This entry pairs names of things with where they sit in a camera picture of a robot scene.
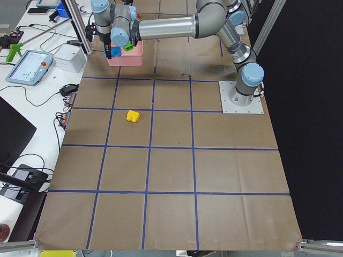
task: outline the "white table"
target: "white table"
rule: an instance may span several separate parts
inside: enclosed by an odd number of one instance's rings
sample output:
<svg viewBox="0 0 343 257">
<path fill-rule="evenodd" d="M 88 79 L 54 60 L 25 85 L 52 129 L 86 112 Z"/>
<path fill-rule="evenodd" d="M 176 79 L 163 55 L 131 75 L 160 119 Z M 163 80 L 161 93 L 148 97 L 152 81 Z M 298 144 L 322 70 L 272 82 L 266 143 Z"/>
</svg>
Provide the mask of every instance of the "white table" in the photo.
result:
<svg viewBox="0 0 343 257">
<path fill-rule="evenodd" d="M 36 7 L 36 2 L 33 1 L 30 7 Z M 83 10 L 86 12 L 91 12 L 91 4 L 90 1 L 87 0 L 77 0 L 79 6 L 84 6 Z M 42 25 L 49 25 L 54 26 L 56 23 L 52 24 L 49 22 L 49 15 L 53 13 L 53 9 L 50 9 L 48 14 L 24 14 L 22 19 L 20 20 L 18 26 L 22 25 L 29 25 L 29 24 L 42 24 Z M 85 23 L 88 22 L 90 14 L 83 14 L 83 20 Z M 65 20 L 65 18 L 57 17 L 56 21 L 61 22 Z M 48 27 L 35 25 L 35 27 L 47 29 Z M 40 34 L 42 31 L 34 28 L 29 27 L 22 27 L 20 30 L 24 31 L 24 35 L 21 38 L 21 42 L 24 42 L 35 35 Z M 56 48 L 57 46 L 65 43 L 67 40 L 75 40 L 76 34 L 72 28 L 70 22 L 66 22 L 56 28 L 56 32 L 64 35 L 68 35 L 71 37 L 61 36 L 61 35 L 54 35 L 51 40 L 47 41 L 43 46 L 43 50 L 49 51 L 51 49 Z M 52 36 L 52 33 L 46 33 L 41 37 L 27 43 L 22 47 L 22 53 L 26 50 L 38 50 L 40 49 L 40 44 L 43 43 L 46 39 Z M 9 50 L 3 49 L 0 52 L 0 56 L 7 56 Z M 17 54 L 12 63 L 16 63 L 19 60 L 19 55 Z M 0 57 L 0 62 L 5 62 L 5 57 Z M 5 81 L 6 76 L 12 70 L 13 66 L 10 65 L 0 65 L 0 89 L 10 86 L 10 85 L 20 85 L 14 84 Z M 44 75 L 42 80 L 34 87 L 32 86 L 24 86 L 27 90 L 27 98 L 35 104 L 40 104 L 44 102 L 47 98 L 49 98 L 53 93 L 58 92 L 61 87 L 66 84 L 78 84 L 81 81 L 82 74 L 84 68 L 80 70 L 79 73 L 72 73 L 68 71 L 61 70 L 55 62 L 53 62 L 52 66 L 49 68 L 47 74 Z M 23 88 L 14 88 L 10 87 L 0 92 L 0 96 L 6 100 L 9 104 L 11 104 L 18 112 L 20 112 L 28 121 L 30 121 L 36 128 L 37 131 L 35 132 L 34 136 L 32 137 L 31 141 L 23 151 L 22 155 L 24 154 L 38 154 L 40 155 L 45 161 L 45 167 L 54 169 L 56 165 L 56 161 L 58 158 L 58 144 L 57 144 L 57 135 L 54 129 L 53 120 L 55 118 L 56 112 L 62 112 L 64 108 L 64 102 L 62 101 L 62 96 L 60 94 L 54 96 L 51 100 L 49 100 L 46 104 L 40 107 L 34 107 L 30 103 L 28 103 L 25 99 L 25 92 Z M 58 127 L 58 122 L 55 122 L 57 133 L 59 136 L 59 141 L 62 143 L 64 137 L 64 130 L 61 127 Z M 26 164 L 30 167 L 34 168 L 41 168 L 42 167 L 42 160 L 37 156 L 27 155 L 20 159 L 18 159 L 13 166 L 18 167 L 21 164 Z M 16 169 L 11 168 L 8 174 L 12 175 Z M 45 191 L 49 187 L 48 183 L 45 183 L 40 191 Z M 13 214 L 13 220 L 8 221 L 8 217 L 6 222 L 16 222 L 18 215 L 21 211 L 21 208 L 17 209 L 8 209 L 8 206 L 3 205 L 3 201 L 0 202 L 0 209 L 6 209 L 6 212 L 15 212 Z"/>
</svg>

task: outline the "robotic arm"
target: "robotic arm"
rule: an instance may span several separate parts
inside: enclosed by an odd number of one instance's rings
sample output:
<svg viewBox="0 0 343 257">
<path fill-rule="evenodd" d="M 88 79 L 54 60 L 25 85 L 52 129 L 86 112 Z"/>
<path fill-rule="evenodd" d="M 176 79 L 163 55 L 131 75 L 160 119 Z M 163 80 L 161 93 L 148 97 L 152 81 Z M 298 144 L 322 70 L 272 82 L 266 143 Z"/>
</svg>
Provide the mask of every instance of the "robotic arm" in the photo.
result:
<svg viewBox="0 0 343 257">
<path fill-rule="evenodd" d="M 229 93 L 231 101 L 240 106 L 250 104 L 262 83 L 264 71 L 256 63 L 256 55 L 234 27 L 245 19 L 240 0 L 197 0 L 198 13 L 192 16 L 142 21 L 132 5 L 110 4 L 108 0 L 91 0 L 91 5 L 107 58 L 111 58 L 111 41 L 124 47 L 129 42 L 135 46 L 140 40 L 185 36 L 199 39 L 217 34 L 237 69 L 238 81 Z"/>
</svg>

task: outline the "white box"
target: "white box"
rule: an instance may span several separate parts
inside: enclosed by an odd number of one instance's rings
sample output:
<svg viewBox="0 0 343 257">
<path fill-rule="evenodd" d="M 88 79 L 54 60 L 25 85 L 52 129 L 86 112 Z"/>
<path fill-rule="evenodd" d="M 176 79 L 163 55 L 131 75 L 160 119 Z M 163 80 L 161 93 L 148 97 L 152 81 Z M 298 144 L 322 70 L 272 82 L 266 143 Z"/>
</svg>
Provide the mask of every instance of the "white box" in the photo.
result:
<svg viewBox="0 0 343 257">
<path fill-rule="evenodd" d="M 65 71 L 78 73 L 86 62 L 81 47 L 63 44 L 54 54 L 59 68 Z"/>
</svg>

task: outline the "brown round object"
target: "brown round object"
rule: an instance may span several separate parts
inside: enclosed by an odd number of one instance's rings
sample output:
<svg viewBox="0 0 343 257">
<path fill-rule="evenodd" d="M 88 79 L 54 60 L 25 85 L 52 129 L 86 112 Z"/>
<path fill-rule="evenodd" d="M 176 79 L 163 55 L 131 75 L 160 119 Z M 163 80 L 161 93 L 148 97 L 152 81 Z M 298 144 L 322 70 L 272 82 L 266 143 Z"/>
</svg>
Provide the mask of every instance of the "brown round object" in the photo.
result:
<svg viewBox="0 0 343 257">
<path fill-rule="evenodd" d="M 10 227 L 5 223 L 0 223 L 0 243 L 6 240 L 10 234 Z"/>
</svg>

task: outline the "black connector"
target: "black connector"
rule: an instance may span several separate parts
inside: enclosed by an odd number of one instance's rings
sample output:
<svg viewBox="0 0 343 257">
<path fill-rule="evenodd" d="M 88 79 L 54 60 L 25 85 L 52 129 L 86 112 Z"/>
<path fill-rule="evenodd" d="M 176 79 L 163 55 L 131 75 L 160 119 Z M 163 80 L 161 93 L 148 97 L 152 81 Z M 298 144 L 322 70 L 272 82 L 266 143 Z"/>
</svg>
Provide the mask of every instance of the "black connector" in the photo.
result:
<svg viewBox="0 0 343 257">
<path fill-rule="evenodd" d="M 69 95 L 70 93 L 77 92 L 79 84 L 68 84 L 63 86 L 59 92 L 62 96 Z"/>
</svg>

